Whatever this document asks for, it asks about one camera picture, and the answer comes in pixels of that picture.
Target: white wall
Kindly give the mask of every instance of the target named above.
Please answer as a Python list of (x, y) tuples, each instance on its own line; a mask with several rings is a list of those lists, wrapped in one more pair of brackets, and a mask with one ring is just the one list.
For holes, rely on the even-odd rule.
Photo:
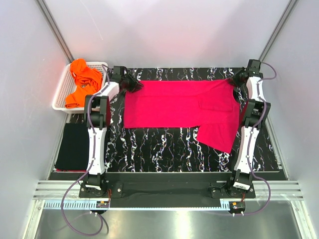
[(66, 59), (34, 0), (1, 1), (0, 22), (0, 237), (16, 239), (62, 129), (51, 102)]
[(46, 0), (75, 58), (127, 67), (246, 66), (288, 0)]
[(298, 180), (319, 235), (319, 1), (299, 1), (265, 61), (278, 71), (265, 83), (270, 118), (292, 180)]

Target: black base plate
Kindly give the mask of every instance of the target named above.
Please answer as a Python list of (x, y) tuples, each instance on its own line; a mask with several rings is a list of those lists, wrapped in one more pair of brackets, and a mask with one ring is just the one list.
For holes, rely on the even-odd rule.
[[(231, 197), (226, 192), (221, 192), (221, 188), (225, 185), (225, 183), (211, 183), (211, 197), (214, 199), (224, 199), (224, 198), (236, 198), (236, 199), (242, 199), (243, 194), (238, 194), (238, 197)], [(256, 198), (255, 194), (255, 188), (254, 185), (251, 186), (250, 191), (245, 194), (245, 198)]]
[[(123, 192), (123, 183), (121, 182), (108, 182), (108, 189), (111, 189), (112, 195), (111, 198), (121, 198)], [(97, 194), (96, 191), (90, 190), (89, 188), (83, 187), (81, 184), (79, 198), (108, 198), (108, 193)]]

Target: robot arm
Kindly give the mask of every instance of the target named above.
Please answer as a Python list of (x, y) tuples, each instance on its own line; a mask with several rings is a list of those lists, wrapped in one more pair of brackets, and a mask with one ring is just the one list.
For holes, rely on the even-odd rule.
[(266, 103), (263, 118), (258, 125), (253, 127), (260, 120), (264, 109), (264, 102), (260, 99), (265, 100), (262, 81), (260, 81), (263, 78), (262, 73), (260, 73), (260, 64), (261, 62), (258, 60), (249, 60), (247, 68), (243, 68), (230, 79), (231, 84), (240, 87), (246, 83), (248, 88), (248, 101), (240, 116), (241, 144), (239, 154), (233, 169), (233, 175), (227, 183), (227, 193), (233, 197), (247, 193), (252, 186), (252, 174), (247, 157), (249, 157), (252, 168), (256, 139), (271, 106), (270, 103)]
[(81, 191), (86, 192), (84, 197), (90, 197), (87, 192), (91, 188), (102, 192), (107, 190), (104, 139), (111, 121), (110, 100), (122, 89), (135, 92), (140, 90), (142, 86), (137, 79), (127, 73), (125, 67), (115, 66), (110, 82), (99, 91), (99, 94), (93, 98), (91, 104), (89, 102), (92, 95), (85, 97), (84, 122), (88, 127), (89, 133), (89, 162), (87, 167), (89, 172), (81, 185)]

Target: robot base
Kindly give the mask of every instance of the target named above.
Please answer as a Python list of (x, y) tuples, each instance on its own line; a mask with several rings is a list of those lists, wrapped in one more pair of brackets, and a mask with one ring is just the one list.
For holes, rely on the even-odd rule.
[[(225, 187), (225, 183), (211, 183), (210, 184), (210, 191), (211, 197), (213, 199), (242, 199), (243, 192), (230, 190), (229, 188)], [(251, 185), (249, 191), (245, 193), (245, 198), (256, 198), (254, 185)]]
[[(81, 184), (79, 198), (121, 198), (123, 191), (123, 183), (108, 182), (104, 184), (102, 190), (86, 187), (84, 183)], [(110, 189), (112, 195), (108, 195), (107, 190)]]

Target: folded black clothing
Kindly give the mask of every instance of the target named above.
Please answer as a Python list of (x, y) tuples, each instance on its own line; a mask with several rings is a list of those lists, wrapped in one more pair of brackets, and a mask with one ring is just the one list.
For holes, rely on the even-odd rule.
[(88, 162), (89, 134), (86, 124), (66, 123), (55, 168), (61, 171), (85, 171)]

